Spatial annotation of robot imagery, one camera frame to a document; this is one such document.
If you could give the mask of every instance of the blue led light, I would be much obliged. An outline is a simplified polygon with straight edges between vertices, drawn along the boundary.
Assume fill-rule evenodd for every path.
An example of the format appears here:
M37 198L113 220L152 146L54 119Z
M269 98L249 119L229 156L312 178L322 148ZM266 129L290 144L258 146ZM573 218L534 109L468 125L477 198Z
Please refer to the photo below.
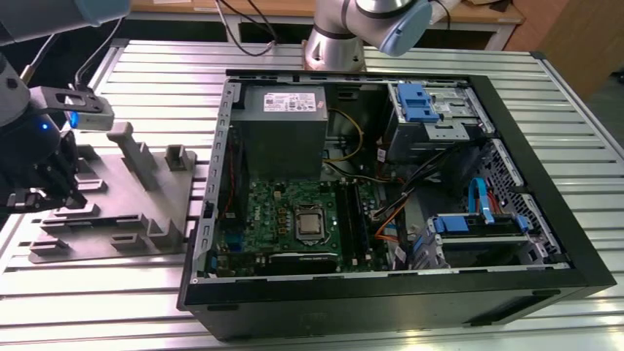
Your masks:
M69 127L76 128L80 123L80 115L76 111L69 112Z

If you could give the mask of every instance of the slotted metal table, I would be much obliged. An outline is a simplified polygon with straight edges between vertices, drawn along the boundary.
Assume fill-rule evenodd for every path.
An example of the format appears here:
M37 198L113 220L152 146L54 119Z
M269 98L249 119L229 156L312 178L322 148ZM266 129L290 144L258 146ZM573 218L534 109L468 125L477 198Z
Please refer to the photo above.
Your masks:
M4 350L624 348L624 151L548 61L528 53L466 50L413 50L390 58L366 49L365 58L372 72L469 73L492 79L620 285L501 327L221 344L190 314L176 309L181 254L33 265L28 244L38 233L25 224L44 214L28 214L12 216L0 232ZM197 152L189 218L201 209L226 68L302 69L301 47L281 45L252 58L226 43L117 42L92 80L114 106L117 121L132 122L134 138L152 151L181 143ZM118 152L102 134L81 133L77 141L101 154Z

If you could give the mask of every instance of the cpu socket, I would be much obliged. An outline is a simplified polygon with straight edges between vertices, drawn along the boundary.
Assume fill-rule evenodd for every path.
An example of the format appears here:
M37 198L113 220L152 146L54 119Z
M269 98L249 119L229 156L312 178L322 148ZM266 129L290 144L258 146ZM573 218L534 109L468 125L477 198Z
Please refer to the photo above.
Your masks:
M325 238L325 215L321 206L294 206L294 236L309 245Z

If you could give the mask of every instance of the motherboard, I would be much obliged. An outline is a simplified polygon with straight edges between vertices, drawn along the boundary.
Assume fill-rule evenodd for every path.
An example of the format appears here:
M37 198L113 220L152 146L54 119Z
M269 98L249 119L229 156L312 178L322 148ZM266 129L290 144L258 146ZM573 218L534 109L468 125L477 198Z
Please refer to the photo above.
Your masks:
M229 252L218 258L221 273L261 275L274 260L332 261L336 273L381 268L385 255L368 237L377 204L376 185L368 182L253 181L245 230L224 236Z

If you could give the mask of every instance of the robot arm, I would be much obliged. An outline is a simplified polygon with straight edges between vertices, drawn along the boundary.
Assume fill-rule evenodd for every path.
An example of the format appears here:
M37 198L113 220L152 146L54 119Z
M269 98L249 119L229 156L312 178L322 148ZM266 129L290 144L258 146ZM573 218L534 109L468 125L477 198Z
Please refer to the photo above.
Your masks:
M313 70L360 70L362 40L382 53L402 55L422 36L432 15L426 0L324 0L316 4L305 49Z
M128 13L129 0L0 1L0 45L98 26ZM108 110L90 91L29 89L0 54L0 213L84 207L74 136L49 114Z

